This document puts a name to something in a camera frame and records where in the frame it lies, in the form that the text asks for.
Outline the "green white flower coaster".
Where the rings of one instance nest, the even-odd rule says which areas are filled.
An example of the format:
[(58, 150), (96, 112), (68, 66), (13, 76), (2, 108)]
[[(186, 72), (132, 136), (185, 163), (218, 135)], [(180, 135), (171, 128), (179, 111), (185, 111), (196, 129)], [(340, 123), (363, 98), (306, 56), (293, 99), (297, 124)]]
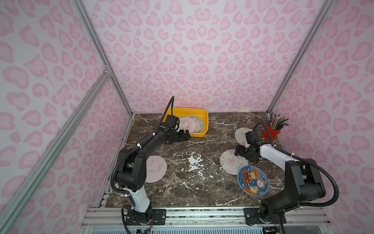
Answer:
[(204, 128), (204, 122), (201, 118), (195, 117), (196, 121), (198, 122), (198, 132), (201, 132)]

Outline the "white butterfly coaster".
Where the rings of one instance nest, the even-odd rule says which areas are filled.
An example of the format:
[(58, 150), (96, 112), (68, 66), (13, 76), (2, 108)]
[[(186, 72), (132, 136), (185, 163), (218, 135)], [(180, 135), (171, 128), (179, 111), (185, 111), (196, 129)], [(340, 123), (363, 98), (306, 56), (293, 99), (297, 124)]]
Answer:
[(249, 144), (247, 143), (247, 139), (246, 139), (246, 136), (245, 136), (245, 134), (247, 133), (247, 132), (250, 132), (250, 131), (252, 131), (252, 129), (250, 129), (250, 128), (246, 128), (246, 127), (242, 127), (242, 128), (238, 128), (236, 131), (235, 131), (235, 139), (237, 140), (237, 142), (240, 144), (240, 145), (242, 145), (242, 146), (244, 146), (244, 147), (248, 147), (249, 146)]

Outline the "blue cartoon coaster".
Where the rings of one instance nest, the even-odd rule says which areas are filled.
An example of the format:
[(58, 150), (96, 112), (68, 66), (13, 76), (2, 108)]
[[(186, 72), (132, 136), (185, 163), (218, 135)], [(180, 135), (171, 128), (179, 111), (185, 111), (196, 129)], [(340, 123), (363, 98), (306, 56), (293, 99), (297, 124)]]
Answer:
[(237, 173), (239, 187), (249, 196), (263, 197), (268, 193), (269, 181), (265, 173), (252, 165), (242, 167)]

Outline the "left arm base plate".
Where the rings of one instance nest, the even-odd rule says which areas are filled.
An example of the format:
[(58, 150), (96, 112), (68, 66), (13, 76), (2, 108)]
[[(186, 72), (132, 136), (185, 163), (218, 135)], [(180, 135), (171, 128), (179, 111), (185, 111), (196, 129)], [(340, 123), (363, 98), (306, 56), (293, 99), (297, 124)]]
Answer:
[(130, 226), (141, 225), (165, 225), (166, 209), (149, 208), (146, 212), (140, 213), (134, 210), (128, 210), (125, 224)]

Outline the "pale pink coaster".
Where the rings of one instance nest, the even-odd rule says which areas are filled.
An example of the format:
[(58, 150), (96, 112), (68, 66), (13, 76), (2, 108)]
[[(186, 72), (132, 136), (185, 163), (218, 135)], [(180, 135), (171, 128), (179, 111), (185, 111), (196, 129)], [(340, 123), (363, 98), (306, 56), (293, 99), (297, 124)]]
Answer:
[(146, 183), (155, 183), (160, 181), (167, 171), (167, 163), (160, 156), (150, 156), (147, 159), (147, 176)]

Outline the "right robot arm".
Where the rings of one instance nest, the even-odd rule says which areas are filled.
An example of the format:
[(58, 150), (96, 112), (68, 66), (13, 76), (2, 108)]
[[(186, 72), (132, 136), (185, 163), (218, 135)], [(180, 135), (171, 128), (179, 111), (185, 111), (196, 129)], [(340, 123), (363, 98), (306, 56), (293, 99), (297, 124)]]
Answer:
[(272, 139), (264, 142), (256, 129), (246, 132), (246, 145), (237, 145), (235, 156), (253, 162), (267, 159), (284, 171), (284, 188), (261, 201), (259, 208), (245, 208), (245, 222), (278, 224), (284, 227), (287, 212), (302, 207), (328, 207), (338, 201), (340, 190), (334, 178), (313, 159), (303, 159), (276, 146)]

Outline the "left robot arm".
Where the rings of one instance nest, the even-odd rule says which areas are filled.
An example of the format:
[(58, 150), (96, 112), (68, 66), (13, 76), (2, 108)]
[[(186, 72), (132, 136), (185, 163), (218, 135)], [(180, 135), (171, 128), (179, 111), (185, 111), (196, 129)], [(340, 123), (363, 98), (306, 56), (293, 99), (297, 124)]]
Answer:
[(188, 130), (180, 129), (180, 120), (173, 114), (175, 97), (167, 107), (153, 132), (131, 149), (120, 150), (117, 163), (110, 176), (114, 192), (127, 195), (131, 201), (131, 214), (140, 224), (152, 220), (152, 206), (144, 184), (147, 177), (147, 160), (163, 144), (174, 144), (191, 139)]

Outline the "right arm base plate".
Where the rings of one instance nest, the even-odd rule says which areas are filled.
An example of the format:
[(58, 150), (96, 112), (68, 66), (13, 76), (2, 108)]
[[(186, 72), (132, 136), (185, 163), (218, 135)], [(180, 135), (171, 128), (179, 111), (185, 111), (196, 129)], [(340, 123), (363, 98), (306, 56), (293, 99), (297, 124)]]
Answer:
[(249, 226), (260, 224), (285, 224), (284, 213), (270, 213), (268, 210), (259, 208), (244, 208), (245, 223)]

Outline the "pink floral line coaster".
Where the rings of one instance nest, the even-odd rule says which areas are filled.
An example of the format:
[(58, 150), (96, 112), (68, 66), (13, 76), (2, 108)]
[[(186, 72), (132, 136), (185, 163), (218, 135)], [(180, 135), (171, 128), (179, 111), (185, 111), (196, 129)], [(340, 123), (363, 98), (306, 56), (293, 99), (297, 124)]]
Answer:
[(237, 175), (242, 167), (249, 164), (247, 159), (241, 156), (235, 156), (234, 153), (234, 149), (226, 150), (220, 157), (222, 169), (230, 175)]

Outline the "pink ring bunny coaster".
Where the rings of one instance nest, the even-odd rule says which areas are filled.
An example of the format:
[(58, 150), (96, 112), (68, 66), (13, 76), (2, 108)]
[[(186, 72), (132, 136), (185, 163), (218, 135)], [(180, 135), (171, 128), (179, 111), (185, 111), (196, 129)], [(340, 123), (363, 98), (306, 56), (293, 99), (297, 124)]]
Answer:
[(195, 117), (182, 117), (180, 120), (180, 130), (188, 130), (190, 133), (198, 133), (198, 122)]

